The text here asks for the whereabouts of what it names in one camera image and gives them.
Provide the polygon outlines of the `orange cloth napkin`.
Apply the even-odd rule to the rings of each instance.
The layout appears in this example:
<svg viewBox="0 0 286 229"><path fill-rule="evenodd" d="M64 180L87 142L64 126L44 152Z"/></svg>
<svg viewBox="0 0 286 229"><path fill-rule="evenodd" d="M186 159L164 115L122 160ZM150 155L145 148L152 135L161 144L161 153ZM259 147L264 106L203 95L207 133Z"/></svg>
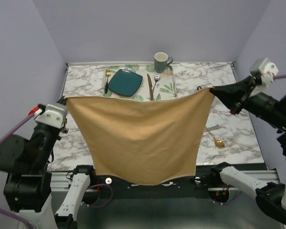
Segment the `orange cloth napkin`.
<svg viewBox="0 0 286 229"><path fill-rule="evenodd" d="M149 102L68 97L66 105L98 176L158 185L195 175L213 100L204 89L174 100Z"/></svg>

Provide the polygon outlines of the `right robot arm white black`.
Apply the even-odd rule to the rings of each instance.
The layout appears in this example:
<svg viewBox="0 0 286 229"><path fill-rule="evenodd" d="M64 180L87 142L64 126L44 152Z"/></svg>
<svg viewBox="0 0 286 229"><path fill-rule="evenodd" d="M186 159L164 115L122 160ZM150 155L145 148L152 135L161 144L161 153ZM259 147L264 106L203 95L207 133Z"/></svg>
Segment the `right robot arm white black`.
<svg viewBox="0 0 286 229"><path fill-rule="evenodd" d="M248 76L234 84L212 87L210 93L230 109L231 114L238 114L244 109L277 129L280 134L277 141L286 159L286 95L278 101L263 92L254 92L260 85L260 80ZM286 225L286 182L284 184L263 182L226 162L212 167L209 177L210 183L215 187L227 184L239 189L255 199L264 214Z"/></svg>

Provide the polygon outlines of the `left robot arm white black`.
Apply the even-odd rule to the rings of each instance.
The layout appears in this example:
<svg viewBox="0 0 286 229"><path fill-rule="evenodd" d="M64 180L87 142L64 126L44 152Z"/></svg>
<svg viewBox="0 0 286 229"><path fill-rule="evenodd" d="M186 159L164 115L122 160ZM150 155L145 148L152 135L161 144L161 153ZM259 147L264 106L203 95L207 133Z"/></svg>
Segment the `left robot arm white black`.
<svg viewBox="0 0 286 229"><path fill-rule="evenodd" d="M94 168L78 165L72 171L71 185L60 208L52 210L52 174L47 167L53 161L53 147L60 133L67 133L66 99L54 104L39 104L26 121L36 127L29 139L10 130L0 139L0 171L6 172L3 194L10 210L2 214L20 222L22 229L75 229L77 213L87 188L95 185Z"/></svg>

